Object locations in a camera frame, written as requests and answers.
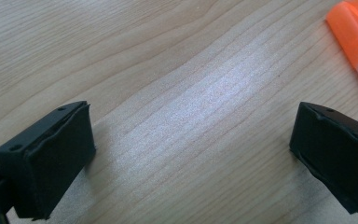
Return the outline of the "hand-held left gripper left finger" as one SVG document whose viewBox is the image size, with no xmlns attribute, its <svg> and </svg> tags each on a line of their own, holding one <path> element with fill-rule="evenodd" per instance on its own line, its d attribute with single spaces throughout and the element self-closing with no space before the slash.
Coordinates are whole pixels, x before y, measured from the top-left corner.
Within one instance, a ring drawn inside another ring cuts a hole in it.
<svg viewBox="0 0 358 224">
<path fill-rule="evenodd" d="M 0 207 L 47 219 L 95 155 L 90 105 L 63 105 L 0 146 Z"/>
</svg>

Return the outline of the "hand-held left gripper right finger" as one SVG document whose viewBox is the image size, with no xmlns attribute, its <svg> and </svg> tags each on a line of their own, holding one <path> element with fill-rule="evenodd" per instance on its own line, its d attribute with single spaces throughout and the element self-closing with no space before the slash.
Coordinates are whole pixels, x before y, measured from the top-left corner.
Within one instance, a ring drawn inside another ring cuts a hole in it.
<svg viewBox="0 0 358 224">
<path fill-rule="evenodd" d="M 358 214 L 358 121 L 334 109 L 302 102 L 290 150 L 341 205 Z"/>
</svg>

